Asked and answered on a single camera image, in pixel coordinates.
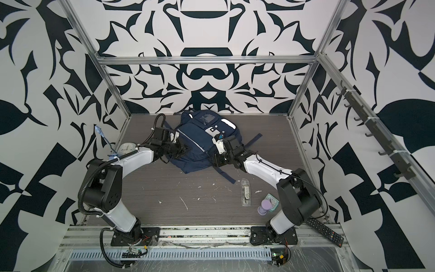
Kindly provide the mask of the navy blue student backpack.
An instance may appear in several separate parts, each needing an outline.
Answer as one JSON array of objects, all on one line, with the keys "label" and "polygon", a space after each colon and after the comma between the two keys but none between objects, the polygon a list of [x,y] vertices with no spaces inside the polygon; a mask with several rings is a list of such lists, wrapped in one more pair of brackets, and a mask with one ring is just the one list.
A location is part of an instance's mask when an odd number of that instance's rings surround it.
[{"label": "navy blue student backpack", "polygon": [[184,111],[174,130],[180,134],[179,140],[188,147],[188,151],[177,159],[166,155],[169,162],[185,174],[212,167],[232,184],[236,182],[213,163],[214,155],[219,153],[213,143],[215,136],[234,136],[242,142],[240,129],[233,122],[211,110]]}]

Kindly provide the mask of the clear plastic pen box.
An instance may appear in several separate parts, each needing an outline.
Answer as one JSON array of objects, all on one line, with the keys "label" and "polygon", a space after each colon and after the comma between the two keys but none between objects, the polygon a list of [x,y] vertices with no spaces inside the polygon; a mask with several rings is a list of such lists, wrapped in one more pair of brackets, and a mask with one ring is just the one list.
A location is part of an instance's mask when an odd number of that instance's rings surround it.
[{"label": "clear plastic pen box", "polygon": [[241,202],[243,207],[251,206],[250,182],[247,179],[241,180]]}]

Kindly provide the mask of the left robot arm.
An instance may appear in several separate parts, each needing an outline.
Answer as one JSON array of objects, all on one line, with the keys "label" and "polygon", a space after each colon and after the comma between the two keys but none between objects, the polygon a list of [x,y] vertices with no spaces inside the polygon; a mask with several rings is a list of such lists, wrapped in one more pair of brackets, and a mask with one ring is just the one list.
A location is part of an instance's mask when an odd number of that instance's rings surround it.
[{"label": "left robot arm", "polygon": [[93,160],[78,192],[79,212],[103,218],[115,235],[130,244],[141,240],[143,232],[140,220],[122,202],[123,178],[165,156],[179,158],[188,150],[179,133],[165,127],[165,121],[165,114],[157,115],[143,143],[121,145],[111,160]]}]

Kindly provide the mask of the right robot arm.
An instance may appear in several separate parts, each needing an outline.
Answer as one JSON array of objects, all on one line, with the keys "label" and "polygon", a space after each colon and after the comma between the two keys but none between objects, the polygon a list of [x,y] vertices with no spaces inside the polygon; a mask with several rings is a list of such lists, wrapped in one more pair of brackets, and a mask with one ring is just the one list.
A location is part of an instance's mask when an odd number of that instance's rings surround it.
[{"label": "right robot arm", "polygon": [[233,165],[236,169],[257,176],[278,192],[281,210],[266,223],[268,238],[283,236],[294,226],[300,226],[323,205],[321,192],[302,169],[288,170],[248,150],[235,136],[213,138],[217,153],[214,166]]}]

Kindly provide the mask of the white round alarm clock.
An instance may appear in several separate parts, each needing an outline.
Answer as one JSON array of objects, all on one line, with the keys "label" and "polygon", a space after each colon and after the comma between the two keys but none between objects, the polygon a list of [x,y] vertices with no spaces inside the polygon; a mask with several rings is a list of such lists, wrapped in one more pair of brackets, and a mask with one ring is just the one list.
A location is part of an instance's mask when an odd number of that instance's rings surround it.
[{"label": "white round alarm clock", "polygon": [[136,148],[137,148],[137,144],[132,142],[126,142],[120,145],[120,147],[117,150],[117,154],[118,156],[123,156],[131,152],[134,152]]}]

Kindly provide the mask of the small green circuit board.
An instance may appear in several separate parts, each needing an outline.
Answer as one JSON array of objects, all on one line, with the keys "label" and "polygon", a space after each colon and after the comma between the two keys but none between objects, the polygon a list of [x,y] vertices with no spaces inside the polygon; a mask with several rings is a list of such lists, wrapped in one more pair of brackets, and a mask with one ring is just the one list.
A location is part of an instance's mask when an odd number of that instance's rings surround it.
[{"label": "small green circuit board", "polygon": [[291,259],[291,251],[284,250],[281,252],[271,253],[271,263],[275,266],[283,266]]}]

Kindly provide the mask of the black remote control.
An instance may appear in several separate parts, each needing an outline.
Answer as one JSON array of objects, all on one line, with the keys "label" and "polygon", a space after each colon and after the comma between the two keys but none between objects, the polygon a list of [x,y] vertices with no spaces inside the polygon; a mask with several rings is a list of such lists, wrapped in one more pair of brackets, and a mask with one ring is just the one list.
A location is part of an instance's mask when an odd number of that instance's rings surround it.
[{"label": "black remote control", "polygon": [[305,221],[305,223],[336,246],[340,248],[342,247],[344,243],[344,237],[333,231],[331,228],[320,222],[318,219],[310,217]]}]

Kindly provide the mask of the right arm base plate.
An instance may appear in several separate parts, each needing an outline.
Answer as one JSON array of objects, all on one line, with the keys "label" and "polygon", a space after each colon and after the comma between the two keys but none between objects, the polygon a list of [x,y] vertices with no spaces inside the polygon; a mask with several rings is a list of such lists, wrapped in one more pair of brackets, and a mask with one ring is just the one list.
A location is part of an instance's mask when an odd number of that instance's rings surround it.
[{"label": "right arm base plate", "polygon": [[250,244],[259,245],[297,245],[298,237],[294,227],[282,234],[277,234],[271,227],[260,226],[250,228]]}]

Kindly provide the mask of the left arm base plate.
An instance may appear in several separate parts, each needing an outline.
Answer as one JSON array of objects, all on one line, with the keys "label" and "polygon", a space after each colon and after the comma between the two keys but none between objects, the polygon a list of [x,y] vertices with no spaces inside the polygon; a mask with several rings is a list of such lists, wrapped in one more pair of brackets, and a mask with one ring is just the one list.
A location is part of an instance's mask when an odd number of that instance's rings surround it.
[{"label": "left arm base plate", "polygon": [[159,227],[134,228],[130,232],[114,231],[112,247],[135,247],[156,245],[160,236]]}]

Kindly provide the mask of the wall hook rack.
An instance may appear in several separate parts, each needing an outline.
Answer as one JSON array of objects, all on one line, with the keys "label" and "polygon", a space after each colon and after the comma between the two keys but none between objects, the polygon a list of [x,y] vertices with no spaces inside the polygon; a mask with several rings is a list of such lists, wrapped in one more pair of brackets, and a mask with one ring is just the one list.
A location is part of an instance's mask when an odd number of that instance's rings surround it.
[{"label": "wall hook rack", "polygon": [[411,180],[416,177],[409,152],[396,142],[390,130],[384,125],[381,119],[371,110],[371,107],[362,99],[356,90],[344,86],[337,95],[342,96],[348,102],[347,108],[351,108],[357,114],[355,121],[364,124],[369,133],[366,137],[373,137],[382,147],[380,156],[388,156],[397,167],[399,173],[395,177],[404,177]]}]

